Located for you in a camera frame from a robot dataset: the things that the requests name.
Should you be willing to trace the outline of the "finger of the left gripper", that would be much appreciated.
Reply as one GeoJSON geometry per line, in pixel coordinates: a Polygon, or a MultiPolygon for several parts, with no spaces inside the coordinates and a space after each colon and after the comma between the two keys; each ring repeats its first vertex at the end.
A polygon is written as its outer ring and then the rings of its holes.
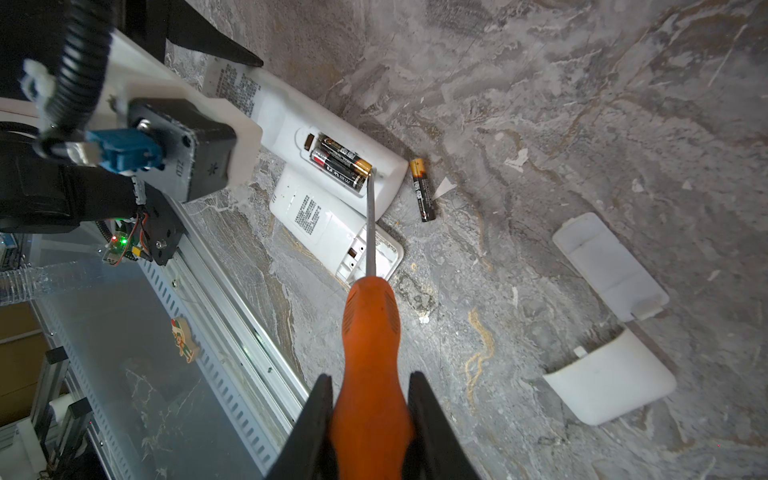
{"type": "Polygon", "coordinates": [[[166,38],[174,45],[250,67],[262,67],[255,53],[220,32],[187,1],[168,2],[166,38]]]}

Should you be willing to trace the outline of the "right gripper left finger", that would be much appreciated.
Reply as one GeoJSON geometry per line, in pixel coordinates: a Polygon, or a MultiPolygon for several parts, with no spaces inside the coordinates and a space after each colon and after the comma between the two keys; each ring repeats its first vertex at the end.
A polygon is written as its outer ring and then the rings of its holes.
{"type": "Polygon", "coordinates": [[[329,437],[332,379],[321,374],[266,479],[333,479],[334,450],[329,437]]]}

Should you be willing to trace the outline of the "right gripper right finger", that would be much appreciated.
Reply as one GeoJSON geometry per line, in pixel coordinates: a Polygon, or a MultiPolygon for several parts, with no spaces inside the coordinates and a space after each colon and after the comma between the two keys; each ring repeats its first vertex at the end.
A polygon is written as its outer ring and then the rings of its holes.
{"type": "Polygon", "coordinates": [[[410,375],[408,408],[416,436],[403,464],[404,479],[479,479],[426,376],[410,375]]]}

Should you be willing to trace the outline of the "orange black screwdriver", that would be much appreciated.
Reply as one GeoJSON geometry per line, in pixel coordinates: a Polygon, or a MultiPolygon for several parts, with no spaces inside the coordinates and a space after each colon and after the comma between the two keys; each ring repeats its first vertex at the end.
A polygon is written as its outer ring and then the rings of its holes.
{"type": "Polygon", "coordinates": [[[340,479],[400,479],[415,439],[398,373],[397,302],[376,271],[374,179],[370,173],[366,181],[365,275],[344,308],[344,375],[330,423],[340,479]]]}

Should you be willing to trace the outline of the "white TV remote control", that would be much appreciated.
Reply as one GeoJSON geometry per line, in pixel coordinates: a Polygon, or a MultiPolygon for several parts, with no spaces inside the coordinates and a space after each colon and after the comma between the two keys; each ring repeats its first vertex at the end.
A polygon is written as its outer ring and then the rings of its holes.
{"type": "Polygon", "coordinates": [[[267,70],[215,58],[207,65],[203,93],[228,100],[262,128],[264,149],[310,183],[364,213],[366,188],[345,185],[311,160],[320,139],[331,138],[373,166],[376,217],[381,218],[392,204],[408,168],[406,160],[267,70]]]}

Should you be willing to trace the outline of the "white air conditioner remote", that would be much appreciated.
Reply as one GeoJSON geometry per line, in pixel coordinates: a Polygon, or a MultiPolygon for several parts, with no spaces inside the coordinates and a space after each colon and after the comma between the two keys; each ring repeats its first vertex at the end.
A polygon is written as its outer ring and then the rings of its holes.
{"type": "Polygon", "coordinates": [[[345,288],[367,274],[368,219],[287,167],[270,211],[345,288]]]}

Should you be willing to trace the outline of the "black gold AAA battery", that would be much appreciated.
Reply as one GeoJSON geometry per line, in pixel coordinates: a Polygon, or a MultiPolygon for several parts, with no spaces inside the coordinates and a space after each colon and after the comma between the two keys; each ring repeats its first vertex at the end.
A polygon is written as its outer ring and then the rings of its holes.
{"type": "Polygon", "coordinates": [[[355,171],[359,175],[369,177],[372,174],[373,167],[370,163],[360,157],[356,152],[347,149],[331,137],[321,135],[319,137],[318,145],[327,150],[348,169],[355,171]]]}

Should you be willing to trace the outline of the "white TV remote battery cover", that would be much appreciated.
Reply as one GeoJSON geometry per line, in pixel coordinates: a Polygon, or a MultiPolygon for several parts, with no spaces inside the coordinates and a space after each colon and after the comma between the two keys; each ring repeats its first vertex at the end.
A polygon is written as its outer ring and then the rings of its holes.
{"type": "Polygon", "coordinates": [[[646,320],[668,304],[667,292],[596,214],[568,220],[553,242],[618,320],[646,320]]]}

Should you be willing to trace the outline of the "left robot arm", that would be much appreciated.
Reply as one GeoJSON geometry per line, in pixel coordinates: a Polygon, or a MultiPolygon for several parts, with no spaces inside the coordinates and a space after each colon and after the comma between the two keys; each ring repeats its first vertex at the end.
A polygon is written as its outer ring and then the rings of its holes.
{"type": "Polygon", "coordinates": [[[161,193],[186,203],[246,180],[261,129],[120,37],[108,1],[73,1],[55,75],[24,63],[37,128],[1,131],[1,228],[66,233],[134,216],[161,193]]]}

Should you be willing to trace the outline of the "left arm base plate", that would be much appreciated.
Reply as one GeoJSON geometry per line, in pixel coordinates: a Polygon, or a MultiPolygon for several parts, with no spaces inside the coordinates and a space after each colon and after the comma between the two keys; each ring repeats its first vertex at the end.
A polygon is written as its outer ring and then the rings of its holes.
{"type": "Polygon", "coordinates": [[[152,260],[159,266],[165,266],[175,255],[187,230],[163,193],[146,184],[145,195],[145,211],[148,214],[143,227],[145,243],[152,260]]]}

